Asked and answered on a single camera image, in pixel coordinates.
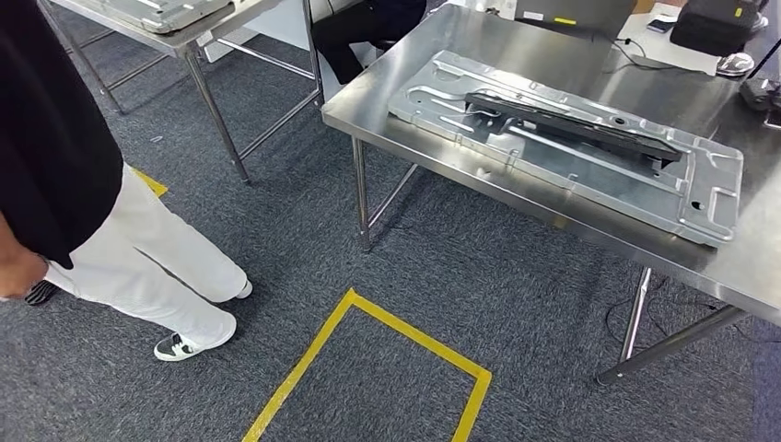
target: white pants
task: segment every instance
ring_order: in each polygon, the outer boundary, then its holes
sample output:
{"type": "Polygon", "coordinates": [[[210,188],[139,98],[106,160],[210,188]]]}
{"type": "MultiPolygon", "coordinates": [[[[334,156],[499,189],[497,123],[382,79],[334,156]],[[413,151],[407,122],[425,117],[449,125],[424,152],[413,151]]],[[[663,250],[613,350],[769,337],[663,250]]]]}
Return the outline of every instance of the white pants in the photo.
{"type": "Polygon", "coordinates": [[[227,301],[247,283],[229,257],[171,213],[127,165],[111,214],[71,259],[73,270],[52,262],[46,280],[171,329],[196,347],[223,338],[232,324],[229,313],[204,298],[227,301]]]}

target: gray carpet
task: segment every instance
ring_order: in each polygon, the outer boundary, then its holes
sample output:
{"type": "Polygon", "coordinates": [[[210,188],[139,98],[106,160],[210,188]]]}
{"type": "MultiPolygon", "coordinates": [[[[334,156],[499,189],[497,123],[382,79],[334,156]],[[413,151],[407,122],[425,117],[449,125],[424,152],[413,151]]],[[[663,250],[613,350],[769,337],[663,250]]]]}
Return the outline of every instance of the gray carpet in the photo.
{"type": "MultiPolygon", "coordinates": [[[[82,37],[95,30],[69,22],[82,37]]],[[[308,60],[265,38],[251,46],[308,60]]],[[[108,78],[154,56],[121,36],[87,53],[108,78]]],[[[239,145],[310,87],[235,53],[206,71],[239,145]]],[[[346,135],[307,108],[248,158],[245,186],[184,78],[168,60],[120,88],[127,116],[98,100],[127,161],[168,185],[163,201],[255,283],[253,297],[224,305],[237,336],[164,364],[152,346],[166,331],[109,308],[65,294],[40,308],[0,304],[0,440],[239,440],[349,286],[494,374],[473,441],[752,439],[752,360],[772,344],[728,328],[598,387],[592,377],[618,357],[612,335],[623,334],[630,308],[612,306],[632,296],[636,264],[427,171],[363,254],[346,135]]],[[[369,149],[374,204],[406,166],[369,149]]],[[[661,275],[651,286],[641,345],[716,305],[661,275]]],[[[752,332],[750,322],[740,328],[752,332]]],[[[351,311],[262,440],[446,441],[471,387],[351,311]]]]}

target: hand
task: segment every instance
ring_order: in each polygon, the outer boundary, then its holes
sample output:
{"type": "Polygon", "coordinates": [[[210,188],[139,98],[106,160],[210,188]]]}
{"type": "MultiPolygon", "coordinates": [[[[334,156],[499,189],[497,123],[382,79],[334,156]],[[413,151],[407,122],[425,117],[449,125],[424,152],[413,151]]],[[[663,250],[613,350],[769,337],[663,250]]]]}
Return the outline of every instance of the hand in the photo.
{"type": "Polygon", "coordinates": [[[0,259],[0,297],[20,299],[43,280],[49,263],[25,248],[0,259]]]}

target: cable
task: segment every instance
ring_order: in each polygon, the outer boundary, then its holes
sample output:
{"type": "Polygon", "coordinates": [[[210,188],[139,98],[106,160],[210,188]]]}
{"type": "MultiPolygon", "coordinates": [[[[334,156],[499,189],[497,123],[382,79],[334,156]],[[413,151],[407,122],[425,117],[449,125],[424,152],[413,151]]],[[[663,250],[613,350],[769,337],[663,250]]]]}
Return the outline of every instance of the cable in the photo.
{"type": "Polygon", "coordinates": [[[643,57],[644,58],[648,58],[648,56],[646,55],[646,50],[643,49],[643,47],[640,46],[640,43],[638,43],[637,41],[634,41],[632,39],[615,39],[615,40],[616,41],[623,41],[625,46],[629,46],[630,44],[634,44],[634,46],[637,46],[637,49],[640,50],[640,53],[643,54],[643,57]]]}
{"type": "MultiPolygon", "coordinates": [[[[657,284],[656,287],[654,287],[653,289],[648,290],[648,293],[658,292],[658,290],[662,286],[664,286],[669,280],[670,280],[670,278],[665,276],[661,280],[661,282],[659,284],[657,284]]],[[[607,330],[607,333],[610,335],[610,337],[613,338],[617,343],[624,343],[624,340],[621,339],[612,330],[612,328],[610,326],[610,316],[611,316],[611,314],[613,313],[614,310],[616,310],[617,308],[619,308],[620,306],[622,306],[624,304],[628,304],[628,303],[632,302],[633,300],[634,300],[634,298],[630,297],[630,298],[625,299],[625,300],[623,300],[621,302],[613,304],[605,312],[605,317],[604,317],[605,330],[607,330]]],[[[678,306],[697,306],[697,307],[705,307],[705,308],[708,308],[709,310],[714,310],[714,311],[718,310],[717,306],[714,306],[713,304],[709,304],[707,302],[701,302],[701,301],[679,302],[679,301],[673,301],[671,299],[664,299],[664,298],[661,298],[661,297],[650,297],[648,299],[647,303],[646,303],[646,315],[648,316],[648,320],[654,325],[654,327],[656,327],[664,335],[665,338],[669,337],[670,333],[667,330],[665,330],[664,327],[661,326],[661,324],[659,323],[659,321],[656,319],[656,317],[654,316],[653,312],[651,311],[651,305],[654,304],[655,302],[659,302],[659,301],[675,304],[675,305],[678,305],[678,306]]],[[[751,336],[749,333],[747,333],[746,331],[741,329],[738,324],[732,324],[732,327],[735,328],[735,330],[740,334],[740,336],[743,339],[745,339],[746,341],[752,342],[752,343],[781,343],[781,340],[775,340],[775,339],[768,339],[768,340],[756,339],[755,337],[751,336]]],[[[635,349],[636,350],[645,350],[648,347],[650,347],[650,345],[646,345],[646,344],[635,345],[635,349]]]]}
{"type": "Polygon", "coordinates": [[[754,70],[749,74],[748,78],[754,78],[754,76],[762,69],[765,63],[767,63],[768,60],[770,60],[770,57],[775,53],[775,51],[778,51],[778,47],[781,46],[781,39],[778,39],[778,41],[775,42],[772,48],[770,48],[770,51],[767,52],[767,54],[764,55],[764,58],[762,59],[759,64],[756,65],[754,70]]]}
{"type": "Polygon", "coordinates": [[[633,66],[633,67],[635,67],[637,69],[645,70],[645,71],[675,70],[675,71],[679,71],[679,72],[685,73],[685,74],[699,74],[700,73],[700,71],[692,71],[692,70],[689,70],[689,69],[684,69],[684,68],[679,67],[679,66],[651,66],[649,64],[640,64],[640,63],[636,62],[635,60],[633,60],[632,56],[629,55],[628,53],[626,53],[624,48],[622,48],[621,45],[617,43],[617,41],[623,41],[625,45],[634,44],[634,45],[637,46],[637,48],[640,49],[640,52],[643,54],[643,57],[647,58],[646,50],[637,41],[634,41],[632,39],[612,39],[612,38],[608,37],[607,35],[605,35],[605,34],[603,34],[601,32],[594,32],[594,33],[591,34],[591,41],[592,42],[594,42],[594,35],[599,35],[603,39],[609,41],[613,46],[616,47],[616,49],[618,49],[621,52],[621,54],[624,56],[624,58],[626,58],[626,60],[629,61],[629,64],[625,64],[623,66],[620,66],[620,67],[618,67],[616,69],[613,69],[612,71],[602,71],[603,74],[615,74],[616,72],[618,72],[618,71],[620,71],[622,69],[625,69],[625,67],[627,67],[627,66],[633,66]]]}
{"type": "MultiPolygon", "coordinates": [[[[659,282],[659,283],[657,284],[657,286],[656,286],[656,287],[654,287],[654,288],[652,288],[652,289],[648,290],[648,293],[653,293],[653,292],[656,292],[656,291],[658,291],[658,290],[659,290],[659,289],[660,289],[660,288],[661,288],[663,285],[665,285],[665,283],[667,283],[667,281],[668,281],[669,279],[670,279],[669,277],[667,277],[667,276],[664,276],[664,277],[662,278],[661,282],[659,282]]],[[[621,344],[623,344],[623,343],[624,343],[624,340],[623,340],[623,339],[621,339],[621,338],[619,338],[619,337],[618,337],[618,336],[615,334],[615,332],[613,332],[613,330],[611,329],[611,327],[610,327],[610,315],[611,315],[611,313],[612,313],[612,312],[613,312],[615,309],[617,309],[617,308],[619,308],[620,306],[622,306],[622,305],[624,305],[624,304],[627,304],[627,303],[629,303],[629,302],[631,302],[631,301],[633,301],[633,300],[634,300],[634,298],[633,298],[633,297],[630,297],[630,298],[628,298],[628,299],[625,299],[625,300],[623,300],[623,301],[621,301],[621,302],[619,302],[619,303],[613,304],[612,306],[610,306],[610,307],[608,308],[607,312],[605,312],[605,318],[604,318],[604,322],[605,322],[605,329],[607,330],[608,334],[609,334],[609,335],[610,335],[610,336],[611,336],[611,337],[612,337],[612,338],[613,338],[613,339],[614,339],[614,340],[615,340],[617,343],[621,343],[621,344]]],[[[655,326],[656,326],[656,327],[657,327],[657,328],[658,328],[658,329],[659,329],[659,330],[660,330],[662,333],[664,333],[664,335],[665,335],[665,336],[667,336],[667,335],[668,335],[668,334],[667,334],[667,332],[666,332],[666,331],[665,331],[665,330],[664,330],[664,329],[661,327],[661,325],[659,325],[659,323],[658,323],[658,322],[656,322],[656,321],[655,321],[655,320],[653,320],[653,319],[651,319],[651,322],[652,322],[652,323],[653,323],[653,324],[654,324],[654,325],[655,325],[655,326]]],[[[647,349],[648,347],[650,347],[650,345],[636,344],[634,348],[635,348],[635,349],[637,349],[637,350],[645,350],[645,349],[647,349]]]]}

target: yellow sticker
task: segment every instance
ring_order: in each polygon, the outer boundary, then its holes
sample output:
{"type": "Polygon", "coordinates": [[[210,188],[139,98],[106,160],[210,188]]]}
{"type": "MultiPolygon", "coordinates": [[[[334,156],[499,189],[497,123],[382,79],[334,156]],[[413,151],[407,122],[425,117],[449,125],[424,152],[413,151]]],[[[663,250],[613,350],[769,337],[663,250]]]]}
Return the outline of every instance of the yellow sticker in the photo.
{"type": "Polygon", "coordinates": [[[135,172],[135,174],[136,174],[136,175],[138,175],[138,177],[139,177],[139,178],[141,178],[141,180],[144,180],[144,182],[146,183],[146,185],[147,185],[147,186],[149,186],[149,189],[152,189],[152,192],[154,192],[154,193],[155,193],[155,195],[157,195],[157,197],[158,197],[158,198],[159,198],[160,196],[162,196],[162,194],[163,194],[163,193],[165,193],[165,192],[168,192],[168,191],[169,191],[169,188],[168,188],[168,187],[166,187],[166,186],[164,186],[164,185],[160,184],[159,182],[157,182],[157,181],[155,181],[155,180],[152,180],[151,178],[149,178],[149,177],[148,177],[148,176],[147,176],[147,175],[146,175],[144,172],[142,172],[141,170],[139,170],[139,169],[136,169],[136,168],[130,168],[130,169],[132,169],[132,170],[133,170],[133,172],[135,172]]]}
{"type": "Polygon", "coordinates": [[[570,20],[569,18],[556,17],[556,18],[554,18],[554,21],[556,23],[564,23],[565,25],[576,25],[577,24],[577,22],[575,20],[570,20]]]}
{"type": "Polygon", "coordinates": [[[388,311],[384,310],[380,306],[370,302],[369,300],[361,297],[352,288],[347,291],[342,300],[333,310],[331,316],[322,324],[320,332],[315,336],[314,341],[309,346],[309,349],[301,356],[293,370],[287,375],[287,378],[282,382],[282,385],[276,390],[272,398],[263,407],[260,415],[258,415],[255,422],[250,427],[250,430],[242,439],[242,442],[257,442],[261,438],[268,424],[272,418],[282,407],[283,402],[293,391],[293,388],[298,384],[301,378],[304,376],[304,372],[307,371],[309,365],[315,359],[315,356],[320,352],[322,346],[328,340],[333,333],[333,329],[344,318],[344,314],[351,307],[360,308],[366,312],[369,316],[376,320],[379,320],[383,324],[391,327],[398,333],[411,339],[418,345],[423,346],[431,353],[445,359],[452,365],[460,368],[461,370],[469,373],[475,379],[472,393],[469,396],[469,400],[466,402],[466,407],[463,413],[461,413],[461,419],[459,420],[459,426],[456,427],[456,431],[453,434],[452,442],[466,442],[469,438],[469,434],[472,431],[474,420],[477,418],[477,414],[480,412],[480,407],[483,405],[483,399],[485,393],[488,391],[488,386],[491,384],[491,372],[478,366],[473,361],[466,357],[459,355],[454,350],[445,346],[445,344],[437,341],[436,339],[428,336],[422,331],[417,330],[412,325],[400,320],[393,316],[388,311]]]}

